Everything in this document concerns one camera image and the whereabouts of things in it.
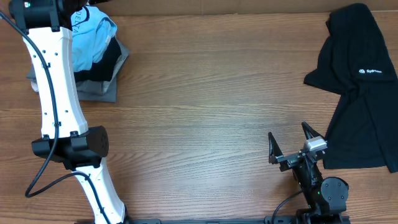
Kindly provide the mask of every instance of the wooden surface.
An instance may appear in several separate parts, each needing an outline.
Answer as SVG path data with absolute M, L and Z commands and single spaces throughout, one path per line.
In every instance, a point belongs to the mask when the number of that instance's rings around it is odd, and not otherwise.
M 398 66 L 398 12 L 374 13 Z M 298 191 L 291 172 L 268 164 L 267 133 L 290 154 L 300 123 L 325 133 L 338 95 L 303 84 L 328 36 L 328 14 L 113 17 L 132 51 L 118 102 L 82 102 L 90 126 L 108 130 L 109 171 L 133 218 L 264 218 Z M 93 218 L 75 179 L 32 199 L 43 163 L 39 97 L 25 79 L 26 47 L 0 21 L 0 223 Z M 396 223 L 397 174 L 385 167 L 323 170 L 350 185 L 353 223 Z M 37 187 L 67 174 L 51 163 Z M 299 196 L 280 214 L 306 207 Z
M 0 0 L 7 9 L 10 0 Z M 112 0 L 97 6 L 109 16 L 330 12 L 356 2 L 373 11 L 398 10 L 396 0 Z

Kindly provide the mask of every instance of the wooden table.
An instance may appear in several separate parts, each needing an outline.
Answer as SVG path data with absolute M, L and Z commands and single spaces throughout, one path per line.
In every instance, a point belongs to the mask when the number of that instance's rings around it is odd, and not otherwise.
M 398 65 L 398 12 L 375 12 Z M 133 218 L 263 218 L 298 191 L 268 164 L 267 133 L 285 154 L 304 143 L 300 123 L 325 133 L 338 95 L 303 84 L 328 37 L 328 14 L 113 17 L 132 51 L 118 102 L 81 102 L 90 126 L 108 130 L 109 171 Z M 93 218 L 75 179 L 26 199 L 43 163 L 39 96 L 25 79 L 22 38 L 0 21 L 0 223 Z M 353 223 L 396 223 L 398 175 L 386 167 L 323 170 L 349 185 Z M 67 174 L 51 163 L 37 187 Z M 302 196 L 280 214 L 306 207 Z

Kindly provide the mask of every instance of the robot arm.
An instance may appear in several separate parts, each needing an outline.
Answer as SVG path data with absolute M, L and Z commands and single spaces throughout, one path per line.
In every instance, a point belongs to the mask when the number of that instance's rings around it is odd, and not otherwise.
M 41 51 L 53 83 L 57 102 L 58 144 L 51 161 L 62 162 L 66 169 L 88 175 L 104 207 L 97 204 L 93 189 L 83 176 L 76 175 L 95 214 L 96 224 L 124 223 L 126 209 L 119 199 L 106 165 L 108 135 L 104 127 L 88 128 L 77 97 L 72 66 L 72 25 L 70 16 L 81 9 L 82 0 L 13 0 L 10 12 L 17 26 Z M 32 142 L 36 156 L 48 158 L 55 138 L 55 123 L 50 87 L 37 52 L 24 39 L 32 58 L 42 107 L 42 138 Z

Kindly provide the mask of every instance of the white logo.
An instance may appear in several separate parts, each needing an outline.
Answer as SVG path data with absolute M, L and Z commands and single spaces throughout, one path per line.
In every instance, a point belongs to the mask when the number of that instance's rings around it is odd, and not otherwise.
M 374 69 L 372 69 L 372 70 L 366 70 L 366 72 L 365 72 L 364 69 L 361 69 L 359 72 L 362 73 L 362 74 L 365 74 L 365 73 L 374 73 L 374 72 L 376 72 L 376 73 L 382 73 L 382 71 L 374 70 Z

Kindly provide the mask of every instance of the clothing stack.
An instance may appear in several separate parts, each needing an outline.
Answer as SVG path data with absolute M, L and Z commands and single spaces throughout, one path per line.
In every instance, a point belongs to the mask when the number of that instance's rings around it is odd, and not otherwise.
M 116 39 L 116 24 L 97 7 L 71 16 L 72 64 L 79 100 L 116 102 L 117 74 L 129 50 Z M 28 79 L 38 91 L 34 68 Z
M 326 169 L 387 166 L 398 171 L 398 81 L 370 10 L 353 4 L 330 14 L 318 68 L 304 83 L 341 95 L 326 140 Z

